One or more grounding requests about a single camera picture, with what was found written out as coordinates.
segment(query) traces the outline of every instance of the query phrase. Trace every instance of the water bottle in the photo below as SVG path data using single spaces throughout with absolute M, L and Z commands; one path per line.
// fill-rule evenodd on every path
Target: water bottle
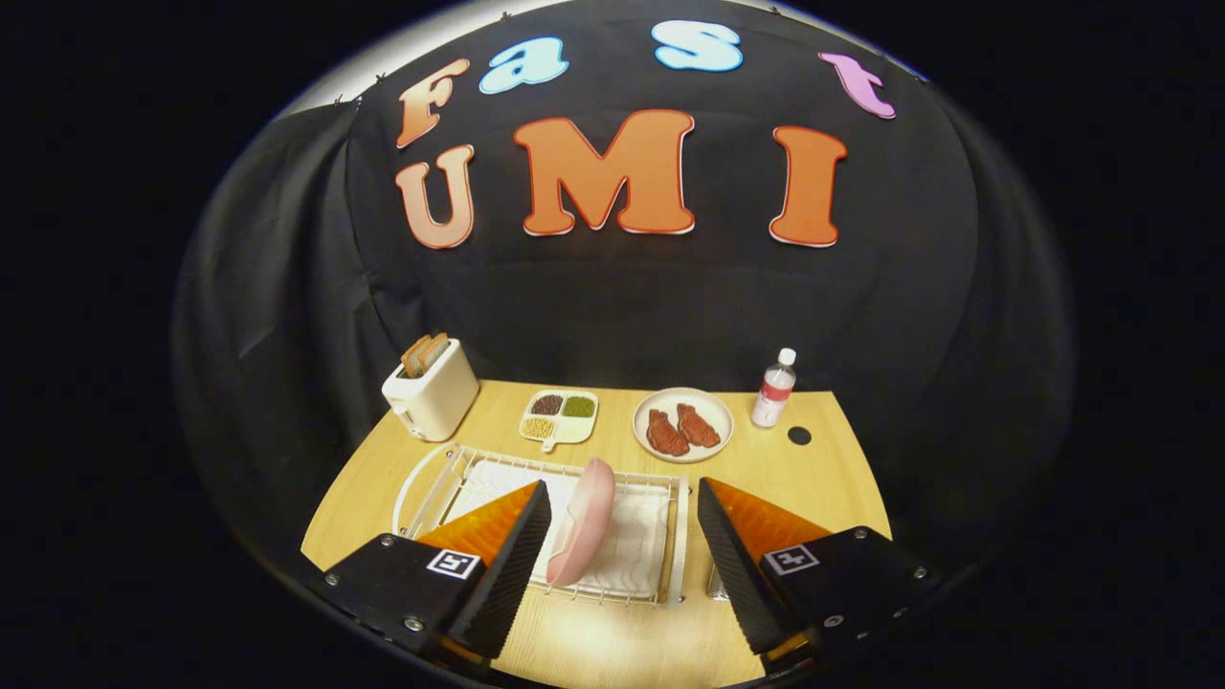
M 748 417 L 753 425 L 774 428 L 779 417 L 783 416 L 786 398 L 791 396 L 791 389 L 795 387 L 795 369 L 791 368 L 794 363 L 795 349 L 784 347 L 778 353 L 778 363 L 766 369 L 761 392 L 757 394 L 757 403 L 753 405 L 753 413 Z

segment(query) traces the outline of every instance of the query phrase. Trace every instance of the blue letter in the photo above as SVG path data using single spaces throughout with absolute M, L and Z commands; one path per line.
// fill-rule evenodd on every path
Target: blue letter
M 735 47 L 740 37 L 723 25 L 685 20 L 660 22 L 650 29 L 650 37 L 665 45 L 655 50 L 655 58 L 674 70 L 725 72 L 745 61 Z
M 489 66 L 494 69 L 480 80 L 481 93 L 501 93 L 521 83 L 544 83 L 561 76 L 570 63 L 561 60 L 560 39 L 533 38 L 502 50 Z

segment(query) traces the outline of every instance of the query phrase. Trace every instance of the white wire rack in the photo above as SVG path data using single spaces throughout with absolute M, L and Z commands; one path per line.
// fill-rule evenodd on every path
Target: white wire rack
M 396 504 L 393 528 L 417 538 L 534 481 L 549 488 L 552 522 L 532 571 L 529 588 L 598 604 L 647 604 L 673 608 L 680 602 L 688 531 L 688 477 L 615 472 L 616 492 L 604 544 L 578 582 L 557 587 L 544 573 L 556 548 L 557 532 L 582 467 L 526 460 L 453 444 L 445 450 L 447 466 L 430 488 L 421 508 L 404 523 L 401 504 L 415 471 Z M 437 455 L 421 460 L 424 466 Z

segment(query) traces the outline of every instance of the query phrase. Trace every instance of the orange letter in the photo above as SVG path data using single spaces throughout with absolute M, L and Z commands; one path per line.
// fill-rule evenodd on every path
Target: orange letter
M 833 246 L 838 228 L 829 219 L 834 199 L 834 166 L 846 146 L 828 134 L 802 126 L 774 129 L 786 150 L 786 196 L 783 212 L 769 223 L 771 237 L 788 244 Z
M 451 249 L 463 244 L 472 234 L 472 186 L 468 184 L 468 161 L 477 153 L 469 145 L 456 146 L 439 156 L 439 169 L 447 175 L 447 194 L 451 195 L 451 219 L 446 224 L 434 222 L 430 204 L 425 199 L 428 163 L 415 163 L 399 170 L 396 186 L 404 196 L 404 217 L 413 237 L 430 249 Z
M 617 223 L 627 232 L 682 234 L 693 229 L 693 213 L 681 189 L 681 142 L 693 131 L 693 118 L 676 110 L 639 110 L 626 118 L 608 152 L 600 156 L 575 123 L 551 118 L 526 124 L 514 142 L 528 150 L 532 215 L 528 234 L 565 234 L 575 216 L 561 207 L 565 186 L 592 229 L 604 227 L 612 204 L 628 181 Z
M 401 130 L 399 139 L 396 140 L 398 148 L 417 141 L 439 124 L 439 115 L 430 112 L 430 105 L 440 108 L 446 105 L 447 101 L 451 99 L 452 91 L 448 77 L 459 76 L 466 71 L 468 71 L 468 60 L 461 58 L 399 94 L 399 102 L 404 104 L 404 129 Z

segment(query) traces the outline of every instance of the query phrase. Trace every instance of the pink letter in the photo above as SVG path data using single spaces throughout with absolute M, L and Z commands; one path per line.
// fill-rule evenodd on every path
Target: pink letter
M 846 94 L 850 96 L 851 101 L 859 104 L 873 115 L 892 120 L 895 115 L 893 105 L 889 105 L 884 101 L 876 97 L 876 92 L 872 91 L 872 85 L 882 86 L 881 77 L 866 71 L 864 67 L 859 66 L 859 63 L 854 58 L 848 58 L 846 55 L 838 55 L 834 53 L 817 53 L 817 56 L 822 60 L 829 63 L 838 70 L 838 78 L 843 82 L 843 88 L 846 89 Z

